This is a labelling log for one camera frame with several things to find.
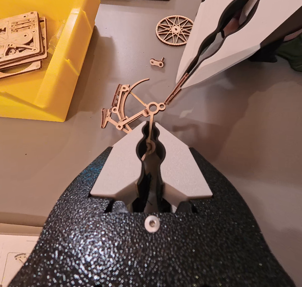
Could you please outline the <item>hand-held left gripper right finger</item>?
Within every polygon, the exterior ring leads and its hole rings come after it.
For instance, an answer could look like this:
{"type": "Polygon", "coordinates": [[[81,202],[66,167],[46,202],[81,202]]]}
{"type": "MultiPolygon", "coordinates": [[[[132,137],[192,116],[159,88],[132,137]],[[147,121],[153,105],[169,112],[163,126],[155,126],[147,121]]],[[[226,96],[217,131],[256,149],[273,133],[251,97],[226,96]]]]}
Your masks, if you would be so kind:
{"type": "Polygon", "coordinates": [[[190,148],[159,123],[154,124],[157,169],[156,198],[160,212],[171,212],[181,202],[208,199],[213,193],[190,148]]]}

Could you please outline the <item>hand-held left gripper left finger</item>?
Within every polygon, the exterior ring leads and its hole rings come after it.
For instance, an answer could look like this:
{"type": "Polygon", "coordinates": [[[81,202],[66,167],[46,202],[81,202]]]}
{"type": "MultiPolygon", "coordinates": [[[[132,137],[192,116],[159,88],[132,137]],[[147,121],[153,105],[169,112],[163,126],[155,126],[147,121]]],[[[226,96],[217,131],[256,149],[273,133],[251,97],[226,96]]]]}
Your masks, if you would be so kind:
{"type": "Polygon", "coordinates": [[[137,184],[145,170],[145,122],[115,143],[109,153],[90,194],[131,204],[139,196],[137,184]]]}

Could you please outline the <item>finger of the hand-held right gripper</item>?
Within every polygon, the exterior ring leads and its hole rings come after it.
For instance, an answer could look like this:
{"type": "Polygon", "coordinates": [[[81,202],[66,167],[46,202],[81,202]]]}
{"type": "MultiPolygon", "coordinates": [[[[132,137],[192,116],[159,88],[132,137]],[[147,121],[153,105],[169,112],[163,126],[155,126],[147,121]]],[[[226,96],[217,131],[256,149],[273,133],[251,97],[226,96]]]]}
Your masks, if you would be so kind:
{"type": "Polygon", "coordinates": [[[287,36],[301,31],[301,3],[302,0],[248,0],[202,52],[183,88],[250,57],[255,61],[271,61],[270,52],[287,36]]]}
{"type": "Polygon", "coordinates": [[[202,52],[210,46],[217,34],[226,27],[234,15],[242,10],[248,0],[202,0],[190,36],[185,46],[176,83],[191,75],[202,52]]]}

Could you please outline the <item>wooden bicycle frame model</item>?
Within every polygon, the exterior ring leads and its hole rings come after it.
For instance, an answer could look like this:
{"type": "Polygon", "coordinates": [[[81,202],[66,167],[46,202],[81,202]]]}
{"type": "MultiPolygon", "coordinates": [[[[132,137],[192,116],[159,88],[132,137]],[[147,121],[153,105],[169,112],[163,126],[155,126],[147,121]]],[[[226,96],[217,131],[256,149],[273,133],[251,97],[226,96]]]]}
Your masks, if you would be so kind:
{"type": "Polygon", "coordinates": [[[135,120],[141,118],[142,116],[148,118],[149,121],[149,135],[146,140],[146,152],[142,156],[141,160],[144,161],[145,157],[150,155],[155,150],[155,143],[151,140],[154,116],[157,115],[160,111],[164,111],[166,109],[167,102],[156,103],[144,103],[135,93],[133,93],[133,89],[139,84],[148,81],[149,78],[140,80],[133,85],[129,84],[119,84],[112,104],[111,108],[103,108],[101,110],[101,128],[104,129],[107,123],[111,123],[115,126],[115,128],[119,131],[124,131],[126,134],[129,134],[132,129],[129,124],[134,122],[135,120]],[[125,115],[125,103],[129,95],[132,95],[140,104],[143,106],[143,110],[136,113],[135,115],[128,117],[125,115]]]}

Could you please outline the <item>wooden bicycle fork piece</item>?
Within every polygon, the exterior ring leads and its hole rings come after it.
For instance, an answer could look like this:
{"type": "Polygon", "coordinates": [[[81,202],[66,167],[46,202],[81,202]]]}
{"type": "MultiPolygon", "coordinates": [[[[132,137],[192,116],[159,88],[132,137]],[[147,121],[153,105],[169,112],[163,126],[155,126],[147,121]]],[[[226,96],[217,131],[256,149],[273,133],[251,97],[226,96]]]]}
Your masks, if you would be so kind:
{"type": "Polygon", "coordinates": [[[164,101],[164,104],[167,106],[169,105],[175,97],[178,95],[178,93],[182,90],[182,85],[184,82],[188,79],[189,74],[185,73],[184,76],[179,80],[174,90],[169,94],[169,96],[164,101]]]}

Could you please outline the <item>wooden spoked wheel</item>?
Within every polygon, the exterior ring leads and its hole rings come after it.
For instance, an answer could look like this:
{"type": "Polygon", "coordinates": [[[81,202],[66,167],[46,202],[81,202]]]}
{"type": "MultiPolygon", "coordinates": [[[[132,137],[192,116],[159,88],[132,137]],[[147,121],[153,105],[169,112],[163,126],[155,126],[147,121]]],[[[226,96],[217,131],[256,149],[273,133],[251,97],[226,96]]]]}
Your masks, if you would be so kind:
{"type": "Polygon", "coordinates": [[[186,45],[193,21],[185,16],[164,17],[156,26],[156,36],[164,44],[174,47],[186,45]]]}

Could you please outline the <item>dark green cloth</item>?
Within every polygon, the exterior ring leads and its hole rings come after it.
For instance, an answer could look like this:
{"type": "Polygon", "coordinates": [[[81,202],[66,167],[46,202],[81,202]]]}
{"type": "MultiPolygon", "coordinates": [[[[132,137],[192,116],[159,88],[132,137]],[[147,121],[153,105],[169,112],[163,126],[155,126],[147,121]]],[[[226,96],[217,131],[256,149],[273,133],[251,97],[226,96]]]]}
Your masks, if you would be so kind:
{"type": "Polygon", "coordinates": [[[302,34],[292,40],[283,42],[277,49],[276,54],[287,60],[293,70],[302,72],[302,34]]]}

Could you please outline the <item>yellow plastic bin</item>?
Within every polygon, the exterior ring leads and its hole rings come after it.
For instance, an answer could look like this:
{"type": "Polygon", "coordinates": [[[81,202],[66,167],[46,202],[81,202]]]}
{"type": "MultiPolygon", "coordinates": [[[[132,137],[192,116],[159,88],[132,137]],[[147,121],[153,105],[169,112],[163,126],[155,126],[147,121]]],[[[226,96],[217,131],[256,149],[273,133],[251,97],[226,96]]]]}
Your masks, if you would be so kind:
{"type": "Polygon", "coordinates": [[[47,40],[62,28],[42,68],[1,79],[1,117],[63,122],[95,25],[100,0],[1,0],[1,18],[37,11],[47,40]]]}

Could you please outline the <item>white instruction sheet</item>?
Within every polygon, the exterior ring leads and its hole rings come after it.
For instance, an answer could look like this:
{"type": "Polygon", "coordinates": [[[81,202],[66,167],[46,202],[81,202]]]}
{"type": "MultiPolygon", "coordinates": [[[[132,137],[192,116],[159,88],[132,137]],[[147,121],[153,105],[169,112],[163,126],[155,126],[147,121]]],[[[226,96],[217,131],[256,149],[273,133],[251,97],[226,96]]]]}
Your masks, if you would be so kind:
{"type": "Polygon", "coordinates": [[[8,286],[27,261],[42,227],[0,224],[0,286],[8,286]]]}

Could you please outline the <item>stack of wooden part sheets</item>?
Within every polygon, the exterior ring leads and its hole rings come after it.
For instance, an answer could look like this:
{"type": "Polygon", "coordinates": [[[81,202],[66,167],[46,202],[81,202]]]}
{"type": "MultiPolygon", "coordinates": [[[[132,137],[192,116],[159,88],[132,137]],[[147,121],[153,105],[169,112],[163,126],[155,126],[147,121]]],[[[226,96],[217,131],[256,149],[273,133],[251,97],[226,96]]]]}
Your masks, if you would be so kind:
{"type": "Polygon", "coordinates": [[[41,69],[47,49],[47,20],[37,11],[0,20],[0,78],[41,69]]]}

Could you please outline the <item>clear plastic bag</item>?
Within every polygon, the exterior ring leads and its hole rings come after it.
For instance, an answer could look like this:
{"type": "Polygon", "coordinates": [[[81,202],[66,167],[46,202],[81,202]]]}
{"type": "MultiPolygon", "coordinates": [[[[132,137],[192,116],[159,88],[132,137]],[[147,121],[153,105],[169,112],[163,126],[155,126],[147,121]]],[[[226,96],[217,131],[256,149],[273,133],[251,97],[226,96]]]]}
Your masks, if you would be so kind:
{"type": "Polygon", "coordinates": [[[47,52],[51,55],[53,55],[54,52],[55,52],[56,46],[57,46],[58,41],[59,41],[59,39],[62,35],[65,24],[66,24],[66,20],[61,21],[61,24],[60,24],[58,30],[55,32],[55,34],[49,40],[47,52]]]}

